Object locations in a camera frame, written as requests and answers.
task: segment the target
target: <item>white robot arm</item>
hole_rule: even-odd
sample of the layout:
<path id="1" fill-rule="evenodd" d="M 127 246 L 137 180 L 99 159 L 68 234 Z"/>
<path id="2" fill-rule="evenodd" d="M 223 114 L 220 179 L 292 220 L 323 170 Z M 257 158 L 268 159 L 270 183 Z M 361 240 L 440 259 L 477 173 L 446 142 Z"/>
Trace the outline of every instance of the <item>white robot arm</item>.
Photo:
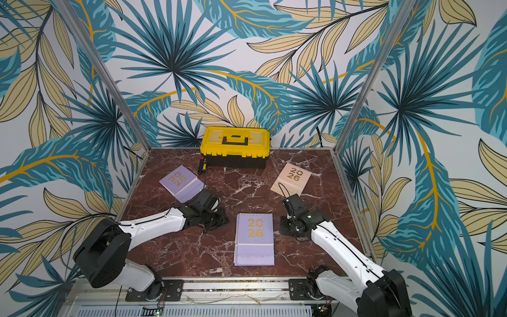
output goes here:
<path id="1" fill-rule="evenodd" d="M 409 317 L 412 315 L 403 277 L 385 271 L 352 245 L 318 210 L 310 211 L 296 194 L 283 205 L 287 218 L 280 220 L 280 233 L 306 237 L 323 248 L 345 271 L 350 280 L 326 267 L 307 275 L 308 296 L 331 296 L 357 311 L 359 317 Z"/>
<path id="2" fill-rule="evenodd" d="M 142 292 L 148 300 L 156 300 L 162 293 L 162 278 L 147 266 L 126 259 L 127 253 L 166 233 L 192 226 L 201 226 L 206 232 L 229 223 L 219 203 L 217 196 L 203 189 L 194 200 L 156 215 L 119 223 L 104 219 L 73 259 L 94 288 L 114 283 Z"/>

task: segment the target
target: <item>beige leaf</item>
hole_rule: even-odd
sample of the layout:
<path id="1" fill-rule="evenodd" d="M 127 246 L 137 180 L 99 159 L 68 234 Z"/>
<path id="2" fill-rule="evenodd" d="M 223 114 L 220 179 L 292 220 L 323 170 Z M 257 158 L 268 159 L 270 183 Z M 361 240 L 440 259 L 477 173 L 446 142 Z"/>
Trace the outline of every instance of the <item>beige leaf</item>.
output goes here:
<path id="1" fill-rule="evenodd" d="M 183 109 L 183 110 L 191 110 L 191 111 L 198 111 L 201 113 L 206 113 L 206 109 L 201 107 L 200 105 L 196 105 L 193 101 L 171 101 L 171 107 Z"/>
<path id="2" fill-rule="evenodd" d="M 391 186 L 387 189 L 385 196 L 382 198 L 382 212 L 386 212 L 389 209 L 393 208 L 396 205 L 398 198 L 400 197 L 400 193 L 402 192 L 403 187 L 408 184 L 411 179 L 406 177 L 400 177 L 392 182 Z"/>
<path id="3" fill-rule="evenodd" d="M 38 65 L 42 83 L 46 88 L 46 92 L 48 93 L 49 98 L 55 104 L 55 106 L 57 106 L 63 112 L 63 114 L 65 114 L 67 118 L 72 118 L 72 112 L 70 111 L 70 108 L 68 108 L 67 98 L 63 96 L 64 92 L 62 87 L 56 82 L 56 80 L 53 78 L 53 76 L 51 76 L 47 68 L 41 62 L 39 62 Z"/>
<path id="4" fill-rule="evenodd" d="M 42 264 L 42 257 L 47 258 L 49 256 L 51 251 L 53 251 L 56 244 L 60 240 L 60 237 L 62 236 L 64 230 L 65 228 L 61 228 L 42 241 L 42 243 L 31 255 L 28 263 L 25 265 L 25 268 L 21 272 L 21 275 L 30 275 L 33 271 L 35 271 L 36 268 L 39 267 L 39 265 Z"/>
<path id="5" fill-rule="evenodd" d="M 27 243 L 18 248 L 19 253 L 10 253 L 0 261 L 0 285 L 41 243 L 42 241 Z"/>
<path id="6" fill-rule="evenodd" d="M 123 200 L 120 197 L 115 197 L 113 199 L 113 212 L 112 214 L 118 215 L 122 210 Z"/>
<path id="7" fill-rule="evenodd" d="M 132 143 L 130 149 L 133 151 L 140 151 L 142 149 L 142 146 L 140 143 Z"/>
<path id="8" fill-rule="evenodd" d="M 389 147 L 387 147 L 385 155 L 387 155 L 391 151 L 393 145 L 394 145 L 394 142 L 391 142 L 391 144 L 389 144 Z M 384 174 L 382 176 L 382 188 L 385 188 L 385 186 L 387 185 L 387 182 L 389 181 L 389 178 L 391 177 L 391 173 L 392 173 L 392 154 L 389 156 L 386 156 L 386 158 L 384 160 Z"/>
<path id="9" fill-rule="evenodd" d="M 130 158 L 130 161 L 132 162 L 132 165 L 134 166 L 134 172 L 137 172 L 137 168 L 139 166 L 138 166 L 138 161 L 137 161 L 136 155 L 134 153 L 132 153 L 132 152 L 129 152 L 128 156 Z"/>
<path id="10" fill-rule="evenodd" d="M 322 54 L 322 66 L 320 67 L 320 70 L 322 70 L 324 66 L 327 65 L 327 63 L 331 60 L 333 51 L 335 50 L 336 42 L 342 35 L 343 30 L 345 30 L 348 21 L 349 19 L 345 19 L 336 23 L 324 36 L 324 40 L 322 40 L 322 45 L 320 47 L 320 52 Z"/>
<path id="11" fill-rule="evenodd" d="M 229 112 L 229 117 L 231 118 L 232 124 L 235 127 L 241 128 L 243 126 L 243 123 L 245 122 L 245 116 L 243 115 L 243 112 L 238 107 L 237 99 L 238 96 L 234 96 L 229 100 L 227 103 L 227 111 Z"/>
<path id="12" fill-rule="evenodd" d="M 327 142 L 336 143 L 336 138 L 332 134 L 321 133 L 320 136 Z"/>
<path id="13" fill-rule="evenodd" d="M 316 134 L 313 136 L 312 141 L 310 141 L 310 143 L 308 143 L 305 147 L 311 148 L 312 146 L 319 144 L 319 143 L 320 143 L 320 139 L 318 137 L 318 134 Z"/>
<path id="14" fill-rule="evenodd" d="M 115 8 L 116 10 L 123 13 L 122 7 L 120 7 L 120 4 L 116 0 L 104 0 L 104 3 L 110 6 L 111 8 Z"/>
<path id="15" fill-rule="evenodd" d="M 503 253 L 507 253 L 507 233 L 500 238 L 491 241 L 491 248 Z"/>
<path id="16" fill-rule="evenodd" d="M 365 197 L 366 197 L 366 205 L 368 206 L 368 211 L 370 214 L 370 219 L 372 221 L 372 229 L 375 232 L 375 231 L 377 231 L 377 226 L 379 225 L 379 218 L 378 218 L 379 211 L 375 207 L 375 205 L 373 205 L 373 202 L 370 199 L 369 195 L 365 194 Z"/>
<path id="17" fill-rule="evenodd" d="M 88 207 L 96 213 L 107 214 L 109 208 L 105 200 L 97 192 L 85 192 L 85 200 Z"/>
<path id="18" fill-rule="evenodd" d="M 214 103 L 209 98 L 207 98 L 206 101 L 203 101 L 197 91 L 195 92 L 195 95 L 197 97 L 197 100 L 199 100 L 199 102 L 201 104 L 203 104 L 206 109 L 210 110 L 211 112 L 213 112 L 214 114 L 216 114 L 217 116 L 222 118 L 223 120 L 227 120 L 226 117 L 224 116 L 224 112 L 222 111 L 222 108 L 220 108 L 218 104 Z"/>
<path id="19" fill-rule="evenodd" d="M 287 58 L 291 58 L 292 55 L 294 55 L 296 51 L 290 51 L 287 54 L 273 58 L 265 62 L 264 64 L 259 67 L 259 69 L 256 70 L 256 75 L 268 77 L 269 74 L 271 74 L 278 66 L 280 66 L 283 61 L 285 61 Z"/>
<path id="20" fill-rule="evenodd" d="M 37 86 L 35 64 L 25 69 L 11 84 L 0 104 L 0 122 L 19 116 L 33 97 Z"/>
<path id="21" fill-rule="evenodd" d="M 342 0 L 336 0 L 336 2 L 340 4 L 343 3 Z M 363 7 L 374 7 L 387 2 L 389 2 L 389 0 L 363 0 Z M 357 6 L 357 7 L 361 6 L 359 0 L 345 0 L 345 4 L 348 6 Z"/>
<path id="22" fill-rule="evenodd" d="M 288 34 L 260 43 L 248 43 L 248 46 L 261 53 L 277 53 L 302 45 L 312 35 L 312 33 Z"/>
<path id="23" fill-rule="evenodd" d="M 361 23 L 361 25 L 354 33 L 354 36 L 352 37 L 352 40 L 350 41 L 350 44 L 345 53 L 350 52 L 352 49 L 366 40 L 366 38 L 368 38 L 377 29 L 380 23 L 382 23 L 386 13 L 387 7 L 384 7 L 363 21 L 363 23 Z"/>
<path id="24" fill-rule="evenodd" d="M 372 135 L 372 143 L 373 143 L 373 148 L 375 149 L 375 153 L 377 154 L 377 161 L 379 163 L 379 168 L 382 168 L 382 163 L 384 161 L 384 155 L 382 153 L 384 146 L 382 144 L 382 140 L 379 138 L 378 135 L 373 134 Z"/>
<path id="25" fill-rule="evenodd" d="M 18 0 L 7 0 L 6 1 L 11 7 L 16 10 L 17 14 L 9 10 L 9 13 L 14 16 L 17 20 L 32 19 L 37 16 L 32 10 L 37 12 L 40 16 L 45 15 L 51 3 L 48 0 L 23 0 L 23 3 Z"/>
<path id="26" fill-rule="evenodd" d="M 49 233 L 55 229 L 61 228 L 70 224 L 69 221 L 66 222 L 58 222 L 52 220 L 40 220 L 36 222 L 32 222 L 31 224 L 25 225 L 21 228 L 16 229 L 17 232 L 22 236 L 22 238 L 16 237 L 5 237 L 0 236 L 0 242 L 2 243 L 19 243 L 29 241 L 35 238 L 40 237 L 46 233 Z"/>
<path id="27" fill-rule="evenodd" d="M 230 125 L 223 123 L 202 123 L 203 126 L 207 127 L 230 127 Z"/>
<path id="28" fill-rule="evenodd" d="M 424 17 L 424 21 L 422 22 L 423 34 L 426 33 L 429 26 L 431 25 L 431 21 L 433 21 L 433 14 L 435 13 L 435 8 L 437 7 L 438 0 L 433 0 L 431 5 L 429 6 L 428 12 L 426 12 L 426 16 Z"/>
<path id="29" fill-rule="evenodd" d="M 272 80 L 274 80 L 275 82 L 277 82 L 278 81 L 278 73 L 274 73 L 269 78 L 271 78 Z"/>
<path id="30" fill-rule="evenodd" d="M 46 142 L 46 124 L 44 123 L 43 112 L 43 101 L 41 93 L 37 93 L 37 104 L 35 110 L 30 117 L 28 123 L 28 134 L 30 135 L 30 142 L 33 148 L 38 147 L 42 143 Z"/>
<path id="31" fill-rule="evenodd" d="M 507 198 L 488 186 L 471 180 L 450 180 L 454 194 L 458 198 L 492 202 L 507 205 Z"/>
<path id="32" fill-rule="evenodd" d="M 386 254 L 384 247 L 380 244 L 380 242 L 376 242 L 373 244 L 373 252 L 375 253 L 375 257 L 377 259 L 382 259 Z"/>
<path id="33" fill-rule="evenodd" d="M 278 74 L 278 82 L 281 84 L 289 84 L 291 82 L 291 74 L 292 72 L 292 59 L 288 59 L 285 64 L 283 64 L 280 72 Z"/>
<path id="34" fill-rule="evenodd" d="M 55 196 L 47 189 L 44 189 L 44 202 L 52 212 L 62 217 L 80 219 L 90 215 L 77 200 Z"/>
<path id="35" fill-rule="evenodd" d="M 398 217 L 393 215 L 386 215 L 380 221 L 379 230 L 377 231 L 377 237 L 385 238 L 392 234 L 398 228 Z"/>
<path id="36" fill-rule="evenodd" d="M 458 206 L 459 206 L 459 213 L 460 214 L 469 213 L 469 212 L 473 212 L 474 210 L 477 210 L 477 208 L 467 205 L 462 201 L 458 202 Z"/>
<path id="37" fill-rule="evenodd" d="M 51 44 L 49 44 L 48 38 L 46 37 L 45 34 L 42 34 L 41 50 L 42 50 L 42 56 L 44 57 L 44 61 L 48 65 L 49 69 L 56 76 L 56 78 L 58 78 L 61 82 L 66 84 L 69 89 L 74 91 L 74 85 L 72 84 L 72 81 L 67 76 L 67 74 L 63 70 L 62 66 L 60 65 L 60 63 L 56 59 L 55 52 L 53 51 Z"/>
<path id="38" fill-rule="evenodd" d="M 382 176 L 380 174 L 379 162 L 377 161 L 377 158 L 375 158 L 374 155 L 370 156 L 370 160 L 373 167 L 372 168 L 373 175 L 375 176 L 377 182 L 382 185 Z"/>
<path id="39" fill-rule="evenodd" d="M 488 172 L 507 186 L 507 157 L 495 152 L 482 140 L 479 142 L 479 156 Z"/>
<path id="40" fill-rule="evenodd" d="M 290 15 L 292 15 L 292 18 L 298 21 L 309 21 L 310 24 L 306 26 L 306 28 L 316 28 L 321 26 L 326 26 L 330 24 L 333 21 L 336 21 L 340 18 L 343 18 L 346 16 L 345 12 L 342 10 L 335 8 L 335 15 L 333 19 L 331 19 L 331 8 L 330 7 L 321 7 L 320 8 L 320 14 L 318 8 L 290 8 L 290 7 L 283 7 L 275 5 L 275 8 L 277 10 L 287 12 Z"/>
<path id="41" fill-rule="evenodd" d="M 85 234 L 86 228 L 90 225 L 90 223 L 94 220 L 94 218 L 87 219 L 85 221 L 80 222 L 78 225 L 70 229 L 70 232 L 67 234 L 65 239 L 62 242 L 62 249 L 61 254 L 65 254 L 70 251 L 70 248 L 79 245 L 80 240 Z M 60 257 L 60 244 L 56 248 L 56 252 L 49 260 L 49 262 L 52 262 Z"/>
<path id="42" fill-rule="evenodd" d="M 63 135 L 59 135 L 51 125 L 49 126 L 49 139 L 62 137 L 62 136 Z"/>
<path id="43" fill-rule="evenodd" d="M 54 129 L 54 132 L 58 134 L 58 136 L 64 136 L 67 132 L 70 131 L 67 123 L 60 119 L 60 115 L 56 113 L 53 109 L 51 109 L 47 104 L 44 104 L 44 110 L 46 111 L 46 116 L 48 117 L 49 124 Z"/>
<path id="44" fill-rule="evenodd" d="M 19 53 L 21 54 L 22 63 L 32 55 L 35 50 L 35 43 L 37 35 L 39 35 L 39 29 L 36 27 L 26 27 L 25 30 L 28 34 L 30 34 L 31 38 L 18 28 L 11 31 L 15 38 L 13 38 L 10 34 L 7 34 L 2 38 L 0 41 L 0 58 L 6 58 L 14 55 L 18 48 Z"/>
<path id="45" fill-rule="evenodd" d="M 376 210 L 380 210 L 380 192 L 377 186 L 377 183 L 373 180 L 372 173 L 370 173 L 368 177 L 368 185 L 370 186 L 370 190 L 372 191 L 372 201 L 375 205 Z"/>
<path id="46" fill-rule="evenodd" d="M 440 16 L 445 23 L 477 25 L 474 12 L 464 0 L 440 0 Z"/>
<path id="47" fill-rule="evenodd" d="M 59 13 L 53 13 L 53 25 L 55 28 L 56 39 L 60 44 L 65 56 L 67 57 L 72 68 L 74 68 L 74 54 L 72 52 L 72 45 L 70 44 L 70 38 L 68 37 L 67 28 L 63 22 Z"/>
<path id="48" fill-rule="evenodd" d="M 301 78 L 305 75 L 304 71 L 309 71 L 311 67 L 311 63 L 315 62 L 317 58 L 318 52 L 318 41 L 320 41 L 321 32 L 316 33 L 316 35 L 312 38 L 310 43 L 305 47 L 305 49 L 301 52 L 298 57 L 298 72 L 296 76 Z"/>
<path id="49" fill-rule="evenodd" d="M 253 118 L 252 120 L 250 120 L 250 122 L 246 124 L 246 127 L 259 129 L 261 125 L 255 120 L 255 118 Z"/>
<path id="50" fill-rule="evenodd" d="M 498 208 L 481 208 L 461 216 L 469 235 L 477 235 L 488 231 L 488 225 L 493 222 L 492 229 L 507 221 L 507 210 Z"/>
<path id="51" fill-rule="evenodd" d="M 223 121 L 222 118 L 210 114 L 189 114 L 189 117 L 195 120 L 202 119 L 202 121 Z"/>

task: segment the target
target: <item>toolbox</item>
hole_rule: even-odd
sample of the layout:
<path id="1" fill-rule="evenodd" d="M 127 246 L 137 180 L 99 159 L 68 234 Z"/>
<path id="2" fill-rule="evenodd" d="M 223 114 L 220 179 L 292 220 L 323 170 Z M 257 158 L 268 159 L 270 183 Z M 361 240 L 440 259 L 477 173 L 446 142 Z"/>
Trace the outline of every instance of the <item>toolbox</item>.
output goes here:
<path id="1" fill-rule="evenodd" d="M 208 127 L 201 144 L 207 166 L 264 168 L 269 156 L 265 129 Z"/>

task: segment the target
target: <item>black mounting plate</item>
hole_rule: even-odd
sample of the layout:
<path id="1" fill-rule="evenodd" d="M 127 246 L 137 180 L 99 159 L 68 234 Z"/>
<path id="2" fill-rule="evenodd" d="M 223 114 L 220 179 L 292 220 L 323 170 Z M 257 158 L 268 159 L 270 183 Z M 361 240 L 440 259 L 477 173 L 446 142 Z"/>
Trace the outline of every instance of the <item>black mounting plate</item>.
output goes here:
<path id="1" fill-rule="evenodd" d="M 311 300 L 310 286 L 305 278 L 291 278 L 288 280 L 288 290 L 291 300 Z"/>
<path id="2" fill-rule="evenodd" d="M 167 288 L 167 294 L 165 295 L 166 302 L 179 302 L 182 296 L 183 280 L 182 279 L 165 279 L 164 287 Z M 144 302 L 147 301 L 142 292 L 136 291 L 135 289 L 129 288 L 127 296 L 125 297 L 126 302 Z"/>

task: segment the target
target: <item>marble surface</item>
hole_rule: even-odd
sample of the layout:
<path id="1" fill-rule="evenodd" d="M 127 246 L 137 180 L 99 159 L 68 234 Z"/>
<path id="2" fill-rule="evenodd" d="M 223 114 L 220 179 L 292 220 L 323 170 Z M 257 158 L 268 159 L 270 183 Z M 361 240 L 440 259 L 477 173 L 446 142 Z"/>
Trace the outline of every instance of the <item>marble surface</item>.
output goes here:
<path id="1" fill-rule="evenodd" d="M 199 158 L 199 150 L 152 150 L 122 220 L 167 210 L 176 200 L 159 180 L 181 164 L 196 172 Z M 320 209 L 362 250 L 330 151 L 273 150 L 265 169 L 212 167 L 199 176 L 221 198 L 228 225 L 207 234 L 198 227 L 169 233 L 137 246 L 128 258 L 151 266 L 162 276 L 301 276 L 321 264 L 344 274 L 313 242 L 298 242 L 278 233 L 279 217 L 286 211 L 283 197 L 270 188 L 288 162 L 312 172 L 301 195 L 305 204 Z M 274 266 L 234 266 L 238 213 L 273 213 Z"/>

